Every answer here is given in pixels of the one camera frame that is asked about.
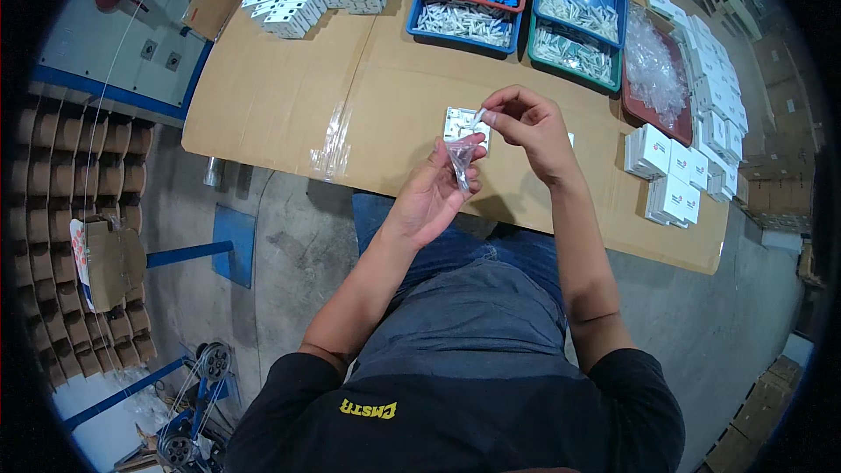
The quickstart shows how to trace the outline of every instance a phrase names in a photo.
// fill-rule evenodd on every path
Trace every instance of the cardboard sheet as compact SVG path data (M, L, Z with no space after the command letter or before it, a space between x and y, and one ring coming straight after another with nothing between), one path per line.
M303 41L273 38L237 11L198 81L184 149L394 195L448 106L475 109L519 83L560 105L606 247L716 271L728 205L703 196L687 230L644 219L646 182L622 171L633 129L619 101L532 69L527 57L418 44L405 32L411 1L389 0L375 17L328 12ZM480 168L484 188L466 212L552 232L548 190L522 149L493 135Z

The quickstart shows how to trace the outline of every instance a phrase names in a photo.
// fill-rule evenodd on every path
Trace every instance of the clear plastic bags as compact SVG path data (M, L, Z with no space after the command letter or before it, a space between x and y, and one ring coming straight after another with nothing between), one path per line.
M447 154L452 161L452 169L456 173L458 188L463 192L470 191L470 180L468 180L468 168L473 154L478 145L472 142L465 142L464 139L447 142Z
M678 115L686 108L686 78L678 77L668 48L654 31L643 6L633 2L628 5L625 74L631 97L657 111L660 122L672 130Z

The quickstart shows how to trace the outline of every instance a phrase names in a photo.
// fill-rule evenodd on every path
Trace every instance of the small plastic bag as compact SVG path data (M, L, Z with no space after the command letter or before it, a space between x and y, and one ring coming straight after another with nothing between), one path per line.
M469 192L470 181L468 180L468 168L478 145L472 142L465 142L464 139L447 142L446 144L447 154L450 156L450 161L452 161L452 169L456 173L458 188L463 192Z

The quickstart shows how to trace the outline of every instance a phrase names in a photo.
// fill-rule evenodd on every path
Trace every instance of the wall plate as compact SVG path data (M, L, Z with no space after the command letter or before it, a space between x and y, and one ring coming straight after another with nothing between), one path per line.
M468 108L447 107L447 119L444 121L444 142L458 141L468 135L481 131L484 134L484 141L479 143L490 153L490 127L478 121L475 128L471 128L476 110Z
M169 57L166 58L166 69L176 71L180 63L181 55L175 52L170 52Z
M141 58L144 58L147 61L151 61L152 56L155 55L156 49L157 42L153 41L152 39L146 39L146 42L143 43L143 48L141 49Z

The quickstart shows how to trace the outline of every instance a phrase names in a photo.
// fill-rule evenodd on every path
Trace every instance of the blue metal bar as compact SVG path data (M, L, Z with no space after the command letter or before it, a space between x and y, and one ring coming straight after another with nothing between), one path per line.
M186 261L188 259L212 256L213 254L222 254L223 252L230 252L233 249L234 242L227 240L218 241L214 244L196 245L195 247L184 247L176 248L174 250L164 250L162 252L153 252L146 255L146 268L170 265L172 263L178 263L179 261Z
M184 365L184 362L186 360L187 358L183 356L178 360L175 360L174 362L165 365L164 367L155 371L154 373L149 374L145 378L129 385L122 391L112 394L105 400L102 400L100 403L90 406L88 409L85 409L79 414L73 415L72 417L64 421L64 425L67 427L68 431L72 431L73 429L78 427L79 424L87 422L88 420L97 416L106 409L116 406L132 394L142 391L144 388L146 388L146 386L153 384L158 380L161 380L167 374L172 373L174 370Z

